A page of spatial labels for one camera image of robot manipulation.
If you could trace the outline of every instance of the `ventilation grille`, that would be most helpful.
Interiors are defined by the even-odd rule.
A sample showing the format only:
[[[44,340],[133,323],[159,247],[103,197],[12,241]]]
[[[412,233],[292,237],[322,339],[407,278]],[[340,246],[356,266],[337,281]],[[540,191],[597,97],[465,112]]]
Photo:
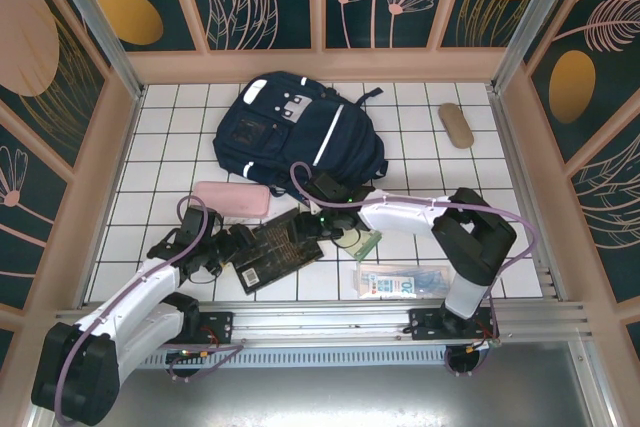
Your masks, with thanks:
[[[418,347],[345,347],[318,349],[245,349],[223,364],[225,368],[265,367],[350,367],[367,365],[442,364],[444,346]],[[226,352],[206,358],[189,359],[175,369],[209,366],[222,360]],[[145,359],[139,369],[165,369],[166,352],[157,352]]]

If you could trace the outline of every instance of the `pink pencil case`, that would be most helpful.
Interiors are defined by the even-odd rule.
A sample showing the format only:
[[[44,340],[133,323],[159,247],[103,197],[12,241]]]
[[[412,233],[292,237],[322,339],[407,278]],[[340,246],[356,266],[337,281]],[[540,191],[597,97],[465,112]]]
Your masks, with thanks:
[[[264,185],[196,182],[193,195],[224,217],[262,219],[269,213],[271,192]]]

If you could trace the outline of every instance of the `navy backpack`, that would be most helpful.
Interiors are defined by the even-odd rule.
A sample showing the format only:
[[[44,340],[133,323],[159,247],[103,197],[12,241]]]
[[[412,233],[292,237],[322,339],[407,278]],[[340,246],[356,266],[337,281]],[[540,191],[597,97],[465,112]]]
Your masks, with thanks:
[[[384,145],[373,123],[355,104],[319,82],[286,72],[253,79],[224,116],[213,141],[220,166],[267,185],[274,195],[301,198],[289,176],[291,164],[305,162],[339,183],[358,187],[387,172]],[[297,178],[308,180],[304,169]]]

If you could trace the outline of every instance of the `white tile floor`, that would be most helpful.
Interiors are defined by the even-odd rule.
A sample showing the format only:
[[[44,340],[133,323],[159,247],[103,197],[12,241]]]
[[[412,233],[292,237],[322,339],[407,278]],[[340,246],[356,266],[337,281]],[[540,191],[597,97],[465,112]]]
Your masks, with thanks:
[[[387,177],[374,185],[399,194],[439,196],[460,186],[479,189],[493,206],[519,212],[500,136],[483,84],[463,83],[334,83],[341,95],[356,100],[365,91],[384,93],[366,102],[366,112],[385,143]],[[237,97],[240,84],[152,85],[146,93],[116,201],[98,255],[87,301],[103,301],[131,276],[148,249],[177,225],[177,201],[195,182],[245,181],[221,169],[213,146],[218,123]],[[438,117],[438,107],[453,102],[471,126],[475,143],[460,150],[451,145]],[[285,196],[272,199],[269,218],[300,204]],[[257,225],[256,219],[225,219]],[[520,225],[511,255],[527,239]],[[211,283],[207,272],[193,277],[181,291],[211,300],[352,300],[356,263],[325,242],[325,257],[313,265],[246,296],[232,268]],[[438,243],[427,237],[384,233],[370,259],[379,263],[447,264]],[[542,295],[533,259],[507,270],[496,284],[495,297]]]

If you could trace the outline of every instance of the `ziploc bag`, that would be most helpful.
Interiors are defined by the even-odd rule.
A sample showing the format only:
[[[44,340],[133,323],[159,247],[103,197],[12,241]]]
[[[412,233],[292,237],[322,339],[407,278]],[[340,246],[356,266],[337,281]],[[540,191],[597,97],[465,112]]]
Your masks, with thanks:
[[[446,265],[359,263],[355,287],[361,299],[433,299],[449,292]]]

